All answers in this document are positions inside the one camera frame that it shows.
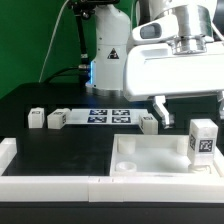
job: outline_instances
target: white cube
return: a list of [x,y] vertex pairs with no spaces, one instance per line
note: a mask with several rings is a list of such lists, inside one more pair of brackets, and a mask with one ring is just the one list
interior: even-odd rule
[[28,115],[29,128],[42,128],[44,124],[44,108],[33,108]]
[[193,165],[213,164],[217,134],[218,126],[212,120],[191,120],[187,156]]
[[67,117],[70,114],[70,110],[57,109],[53,113],[47,116],[47,123],[49,129],[61,129],[67,121]]
[[140,114],[139,127],[145,135],[158,135],[158,121],[152,114]]

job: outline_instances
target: black table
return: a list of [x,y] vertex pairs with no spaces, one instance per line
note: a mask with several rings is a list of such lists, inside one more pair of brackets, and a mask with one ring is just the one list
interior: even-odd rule
[[[167,100],[176,118],[159,134],[187,135],[191,119],[210,118],[219,125],[217,146],[224,152],[223,124],[215,96]],[[28,128],[31,108],[46,115],[57,108],[129,108],[154,112],[152,102],[87,94],[78,84],[24,84],[0,100],[0,137],[15,137],[17,155],[5,176],[107,176],[114,134],[141,134],[137,125],[66,125],[61,130]],[[220,223],[224,204],[1,202],[0,223]]]

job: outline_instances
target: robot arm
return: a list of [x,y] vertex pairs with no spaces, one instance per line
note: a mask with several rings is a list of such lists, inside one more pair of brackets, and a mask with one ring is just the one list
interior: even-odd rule
[[218,94],[223,100],[224,44],[214,42],[212,32],[216,5],[206,0],[148,0],[151,21],[135,28],[129,38],[124,96],[154,100],[166,128],[173,120],[163,106],[165,98]]

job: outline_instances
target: green screen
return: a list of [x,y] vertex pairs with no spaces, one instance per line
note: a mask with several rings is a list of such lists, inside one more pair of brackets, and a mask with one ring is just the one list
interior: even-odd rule
[[[59,11],[65,0],[1,0],[0,98],[20,84],[38,82]],[[130,16],[131,0],[117,8]],[[94,16],[83,21],[90,59],[95,57]],[[72,10],[65,8],[43,79],[80,63],[79,38]]]

